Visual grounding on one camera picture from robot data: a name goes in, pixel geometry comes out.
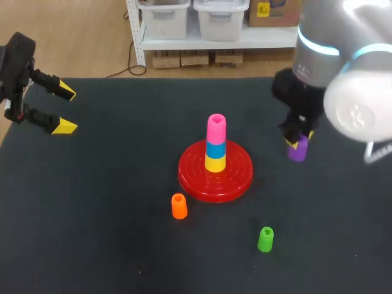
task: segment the pink ring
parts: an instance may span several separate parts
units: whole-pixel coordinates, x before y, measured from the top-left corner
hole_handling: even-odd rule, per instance
[[[223,115],[215,114],[208,118],[207,142],[214,145],[226,142],[226,119]]]

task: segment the orange cup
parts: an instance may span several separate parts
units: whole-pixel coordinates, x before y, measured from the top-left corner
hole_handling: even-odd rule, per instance
[[[171,213],[175,219],[184,219],[188,215],[188,208],[183,194],[174,194],[171,198]]]

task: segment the red ring base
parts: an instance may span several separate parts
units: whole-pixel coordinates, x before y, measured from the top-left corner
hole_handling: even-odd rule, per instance
[[[242,196],[252,184],[253,165],[248,153],[232,141],[226,142],[226,169],[211,173],[205,168],[206,140],[188,147],[178,164],[178,180],[197,200],[223,203]]]

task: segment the yellow ring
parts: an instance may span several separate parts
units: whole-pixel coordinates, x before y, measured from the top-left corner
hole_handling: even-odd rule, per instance
[[[213,159],[206,154],[205,167],[211,173],[220,173],[226,168],[226,155],[219,159]]]

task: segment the cardboard box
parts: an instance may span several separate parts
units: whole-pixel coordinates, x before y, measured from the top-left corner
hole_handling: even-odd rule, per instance
[[[216,50],[215,63],[222,67],[239,69],[244,60],[244,50]]]
[[[301,3],[302,0],[251,0],[249,26],[297,26],[302,9]]]
[[[206,50],[181,51],[182,67],[209,67],[209,54]]]
[[[177,69],[180,67],[179,51],[155,51],[153,55],[153,69]]]

